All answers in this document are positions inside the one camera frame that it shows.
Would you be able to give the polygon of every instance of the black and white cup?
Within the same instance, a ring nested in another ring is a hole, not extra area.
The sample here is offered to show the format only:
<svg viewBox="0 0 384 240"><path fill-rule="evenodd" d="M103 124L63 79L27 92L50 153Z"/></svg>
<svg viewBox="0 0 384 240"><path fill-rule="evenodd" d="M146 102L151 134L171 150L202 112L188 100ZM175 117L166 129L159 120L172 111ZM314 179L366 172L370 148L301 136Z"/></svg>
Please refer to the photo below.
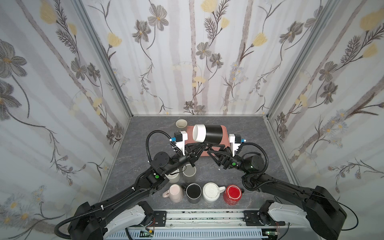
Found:
<svg viewBox="0 0 384 240"><path fill-rule="evenodd" d="M192 204L197 204L200 201L201 195L202 195L202 190L200 185L198 185L197 183L191 183L188 186L183 185L182 188L187 193L186 195L187 195L188 202Z"/></svg>

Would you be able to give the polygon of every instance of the yellow flower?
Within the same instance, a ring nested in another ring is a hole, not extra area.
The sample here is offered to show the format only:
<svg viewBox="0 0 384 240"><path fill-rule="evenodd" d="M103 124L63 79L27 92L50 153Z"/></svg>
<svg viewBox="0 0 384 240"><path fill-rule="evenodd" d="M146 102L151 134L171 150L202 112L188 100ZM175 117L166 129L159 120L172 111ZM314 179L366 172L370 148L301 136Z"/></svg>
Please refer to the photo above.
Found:
<svg viewBox="0 0 384 240"><path fill-rule="evenodd" d="M102 102L103 102L103 99L102 99L102 98L96 98L96 99L93 101L93 107L96 108L96 107L99 106Z"/></svg>
<svg viewBox="0 0 384 240"><path fill-rule="evenodd" d="M217 0L205 0L201 4L201 9L204 12L212 13L216 9L216 6L217 6Z"/></svg>
<svg viewBox="0 0 384 240"><path fill-rule="evenodd" d="M77 104L73 104L72 105L72 109L75 110L75 111L78 111L79 110L79 106L77 106Z"/></svg>
<svg viewBox="0 0 384 240"><path fill-rule="evenodd" d="M41 2L40 18L48 24L53 24L56 22L56 13L46 0L42 0Z"/></svg>
<svg viewBox="0 0 384 240"><path fill-rule="evenodd" d="M229 25L229 20L226 18L221 19L221 28L226 28Z"/></svg>
<svg viewBox="0 0 384 240"><path fill-rule="evenodd" d="M202 76L194 77L193 80L195 80L195 82L199 82L199 83L205 83L206 82L206 79L203 78Z"/></svg>
<svg viewBox="0 0 384 240"><path fill-rule="evenodd" d="M108 34L108 43L109 45L111 45L112 47L117 47L120 45L121 43L121 38L119 38L118 36L116 36L115 34L113 33L109 33Z"/></svg>
<svg viewBox="0 0 384 240"><path fill-rule="evenodd" d="M77 34L77 28L76 28L75 24L73 24L73 23L68 23L68 27L69 27L69 29L71 30L71 33L72 33L73 35L76 35L76 34Z"/></svg>
<svg viewBox="0 0 384 240"><path fill-rule="evenodd" d="M307 106L307 97L304 94L300 95L300 102L303 105L303 107Z"/></svg>
<svg viewBox="0 0 384 240"><path fill-rule="evenodd" d="M252 45L258 47L258 46L261 46L264 43L266 43L266 41L267 41L267 38L266 38L265 34L259 33L258 35L256 35L256 38L253 41Z"/></svg>
<svg viewBox="0 0 384 240"><path fill-rule="evenodd" d="M384 8L377 12L372 12L360 20L360 27L364 31L372 30L379 22L384 19Z"/></svg>
<svg viewBox="0 0 384 240"><path fill-rule="evenodd" d="M364 53L362 54L362 56L364 58L370 58L374 55L377 54L377 47L376 47L376 43L372 43L369 45L369 47L367 49L365 49Z"/></svg>

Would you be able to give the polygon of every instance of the gray flower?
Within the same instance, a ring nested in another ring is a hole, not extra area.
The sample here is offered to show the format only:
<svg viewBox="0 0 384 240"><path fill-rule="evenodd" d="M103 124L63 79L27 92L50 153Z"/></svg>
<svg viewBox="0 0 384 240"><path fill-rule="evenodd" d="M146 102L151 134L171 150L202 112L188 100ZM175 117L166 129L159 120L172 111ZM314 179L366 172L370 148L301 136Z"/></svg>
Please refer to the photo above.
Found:
<svg viewBox="0 0 384 240"><path fill-rule="evenodd" d="M113 143L113 138L115 137L115 134L112 130L108 130L107 133L107 139L109 140L109 144L111 145Z"/></svg>
<svg viewBox="0 0 384 240"><path fill-rule="evenodd" d="M282 138L285 138L285 134L288 133L288 129L287 129L287 126L285 125L280 125L279 127L279 132L278 132Z"/></svg>
<svg viewBox="0 0 384 240"><path fill-rule="evenodd" d="M281 112L279 115L277 115L277 121L278 122L284 122L285 120L285 114Z"/></svg>
<svg viewBox="0 0 384 240"><path fill-rule="evenodd" d="M320 81L325 81L329 82L332 80L332 74L334 71L336 71L337 64L333 64L333 61L329 61L324 65L324 69L320 69L319 73L321 74L319 77Z"/></svg>
<svg viewBox="0 0 384 240"><path fill-rule="evenodd" d="M7 42L0 40L0 78L8 78L12 71L19 77L26 76L26 71L20 67L26 65L26 60L15 56L15 49Z"/></svg>
<svg viewBox="0 0 384 240"><path fill-rule="evenodd" d="M76 72L76 78L81 77L82 80L85 79L85 73L87 73L87 68L82 65L80 66L80 61L77 58L74 58L74 61L71 62L72 71Z"/></svg>
<svg viewBox="0 0 384 240"><path fill-rule="evenodd" d="M93 79L95 80L96 82L96 78L99 77L100 78L100 70L96 70L95 69L95 66L92 64L92 63L89 63L88 65L88 73L89 75L92 77L93 76Z"/></svg>
<svg viewBox="0 0 384 240"><path fill-rule="evenodd" d="M209 57L211 55L211 51L208 50L209 46L208 46L208 42L206 43L199 43L197 45L197 53L196 55L200 55L200 59L204 59L206 56Z"/></svg>
<svg viewBox="0 0 384 240"><path fill-rule="evenodd" d="M336 94L337 87L338 85L333 82L324 86L324 92L320 95L321 98L325 98L324 104L333 102L332 94Z"/></svg>
<svg viewBox="0 0 384 240"><path fill-rule="evenodd" d="M21 106L16 98L12 97L13 86L0 79L0 121L10 118L8 108L18 108Z"/></svg>
<svg viewBox="0 0 384 240"><path fill-rule="evenodd" d="M308 18L304 24L304 27L306 28L312 27L316 23L317 18L319 17L322 10L323 10L323 6L320 6L318 9L316 9L315 12L313 13L314 18Z"/></svg>
<svg viewBox="0 0 384 240"><path fill-rule="evenodd" d="M293 42L293 39L296 35L301 34L303 31L303 23L297 23L296 21L289 27L288 33L281 34L280 35L280 43L283 43L285 40L288 40L288 42Z"/></svg>
<svg viewBox="0 0 384 240"><path fill-rule="evenodd" d="M213 68L214 66L217 65L218 68L221 68L221 66L224 64L222 61L220 61L220 59L222 59L222 57L220 56L220 54L212 54L211 58L209 59L209 61L212 62L212 65L211 65L211 68Z"/></svg>
<svg viewBox="0 0 384 240"><path fill-rule="evenodd" d="M132 36L135 38L135 41L139 43L141 38L143 38L144 41L148 42L148 34L151 33L151 29L148 26L147 21L136 20L135 29L137 30L137 33L132 33Z"/></svg>
<svg viewBox="0 0 384 240"><path fill-rule="evenodd" d="M201 105L197 105L196 107L195 107L195 113L197 114L197 115L200 115L200 114L205 114L207 111L205 110L205 106L203 105L203 106L201 106Z"/></svg>
<svg viewBox="0 0 384 240"><path fill-rule="evenodd" d="M122 135L122 127L119 125L119 123L116 123L114 133L116 137L120 137Z"/></svg>
<svg viewBox="0 0 384 240"><path fill-rule="evenodd" d="M189 110L189 109L193 109L193 106L194 106L195 104L192 102L192 101L185 101L185 107L184 107L184 109L185 110Z"/></svg>
<svg viewBox="0 0 384 240"><path fill-rule="evenodd" d="M156 6L151 3L151 7L149 8L149 11L153 16L148 17L148 23L151 26L156 26L160 31L164 30L164 26L168 26L168 21L165 19L167 16L167 11L163 8L163 6L158 5Z"/></svg>

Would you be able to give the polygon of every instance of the mug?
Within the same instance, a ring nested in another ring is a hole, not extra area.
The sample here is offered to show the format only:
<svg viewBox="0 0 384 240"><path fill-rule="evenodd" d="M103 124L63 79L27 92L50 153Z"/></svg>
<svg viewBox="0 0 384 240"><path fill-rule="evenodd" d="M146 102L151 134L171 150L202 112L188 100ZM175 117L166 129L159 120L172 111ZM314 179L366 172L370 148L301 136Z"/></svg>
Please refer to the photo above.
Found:
<svg viewBox="0 0 384 240"><path fill-rule="evenodd" d="M172 202L180 202L183 199L183 191L179 185L173 184L163 193L163 197L169 197Z"/></svg>
<svg viewBox="0 0 384 240"><path fill-rule="evenodd" d="M214 202L225 191L225 187L219 187L216 183L209 182L203 187L203 198L207 202Z"/></svg>
<svg viewBox="0 0 384 240"><path fill-rule="evenodd" d="M187 121L185 119L179 119L176 121L176 127L179 128L179 131L186 131L187 130Z"/></svg>
<svg viewBox="0 0 384 240"><path fill-rule="evenodd" d="M183 166L183 179L187 184L196 182L196 167L192 167L191 164L186 164Z"/></svg>
<svg viewBox="0 0 384 240"><path fill-rule="evenodd" d="M187 200L192 204L196 204L201 199L201 187L197 183L191 183L188 186L183 185L182 188L187 193Z"/></svg>
<svg viewBox="0 0 384 240"><path fill-rule="evenodd" d="M239 202L241 196L242 190L236 185L229 185L223 194L224 201L232 206Z"/></svg>
<svg viewBox="0 0 384 240"><path fill-rule="evenodd" d="M180 170L177 169L169 175L166 175L170 183L176 183L180 180Z"/></svg>

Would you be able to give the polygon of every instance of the upside-down mug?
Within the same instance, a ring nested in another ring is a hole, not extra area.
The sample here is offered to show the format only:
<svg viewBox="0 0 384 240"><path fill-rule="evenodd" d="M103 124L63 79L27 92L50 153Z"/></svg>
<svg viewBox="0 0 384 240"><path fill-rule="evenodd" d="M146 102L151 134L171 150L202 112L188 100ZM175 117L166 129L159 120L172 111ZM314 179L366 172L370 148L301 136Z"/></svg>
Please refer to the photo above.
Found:
<svg viewBox="0 0 384 240"><path fill-rule="evenodd" d="M169 187L165 193L163 193L163 197L169 197L172 202L180 202L183 199L183 190L177 184L173 184Z"/></svg>

